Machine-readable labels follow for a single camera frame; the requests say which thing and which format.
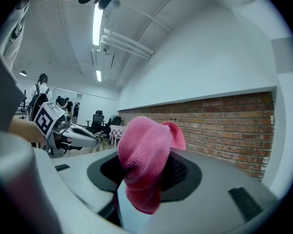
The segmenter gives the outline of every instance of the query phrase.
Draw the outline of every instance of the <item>black hair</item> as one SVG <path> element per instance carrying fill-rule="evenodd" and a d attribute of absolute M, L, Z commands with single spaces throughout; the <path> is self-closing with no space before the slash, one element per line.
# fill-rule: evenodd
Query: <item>black hair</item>
<path fill-rule="evenodd" d="M 38 79 L 38 83 L 48 83 L 48 76 L 46 74 L 41 74 Z"/>

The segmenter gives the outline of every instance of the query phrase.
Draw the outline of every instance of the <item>ceiling light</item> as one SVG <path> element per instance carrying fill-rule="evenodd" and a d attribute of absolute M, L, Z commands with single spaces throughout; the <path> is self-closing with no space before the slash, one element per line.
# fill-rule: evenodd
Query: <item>ceiling light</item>
<path fill-rule="evenodd" d="M 22 75 L 22 76 L 27 76 L 27 73 L 26 73 L 26 71 L 20 71 L 20 74 Z"/>
<path fill-rule="evenodd" d="M 102 22 L 103 10 L 99 10 L 98 3 L 94 6 L 93 15 L 93 30 L 92 30 L 92 43 L 99 46 L 100 44 L 100 29 Z"/>
<path fill-rule="evenodd" d="M 97 79 L 98 79 L 98 81 L 102 81 L 101 80 L 101 71 L 100 70 L 97 70 Z"/>

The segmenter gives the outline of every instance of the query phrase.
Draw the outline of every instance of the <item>pink cloth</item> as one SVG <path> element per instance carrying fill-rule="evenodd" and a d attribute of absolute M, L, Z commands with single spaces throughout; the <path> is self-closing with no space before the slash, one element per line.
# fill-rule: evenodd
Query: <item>pink cloth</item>
<path fill-rule="evenodd" d="M 126 196 L 140 212 L 153 214 L 160 205 L 160 179 L 171 147 L 186 149 L 181 129 L 147 117 L 134 118 L 119 142 L 118 157 L 127 171 Z"/>

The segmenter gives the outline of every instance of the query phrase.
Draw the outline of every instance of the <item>black office chair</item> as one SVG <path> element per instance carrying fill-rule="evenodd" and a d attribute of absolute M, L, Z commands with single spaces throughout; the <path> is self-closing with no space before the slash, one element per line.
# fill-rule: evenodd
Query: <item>black office chair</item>
<path fill-rule="evenodd" d="M 109 133 L 111 132 L 110 125 L 115 125 L 115 126 L 120 126 L 122 123 L 122 118 L 119 116 L 112 116 L 109 120 L 108 123 L 105 126 L 102 126 L 102 131 L 103 134 L 106 134 L 105 137 L 101 138 L 109 138 Z"/>
<path fill-rule="evenodd" d="M 93 134 L 99 133 L 102 130 L 102 122 L 104 120 L 104 115 L 102 115 L 101 110 L 97 110 L 96 113 L 93 115 L 91 127 L 89 127 L 90 120 L 87 120 L 88 127 L 86 129 Z"/>

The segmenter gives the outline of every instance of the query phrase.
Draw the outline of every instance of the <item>white ceiling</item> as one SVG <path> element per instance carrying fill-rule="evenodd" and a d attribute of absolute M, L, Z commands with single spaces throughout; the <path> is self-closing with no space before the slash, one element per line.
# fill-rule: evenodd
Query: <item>white ceiling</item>
<path fill-rule="evenodd" d="M 120 0 L 144 11 L 168 26 L 172 31 L 194 12 L 216 0 Z M 13 67 L 17 75 L 26 70 L 37 79 L 46 73 L 55 79 L 70 82 L 122 87 L 143 59 L 112 49 L 110 56 L 100 56 L 98 67 L 91 57 L 94 4 L 75 1 L 33 0 L 26 15 L 23 42 Z M 104 12 L 104 28 L 130 37 L 156 51 L 169 36 L 166 29 L 126 6 L 108 6 Z M 115 60 L 111 68 L 111 58 Z M 103 81 L 96 81 L 100 69 Z"/>

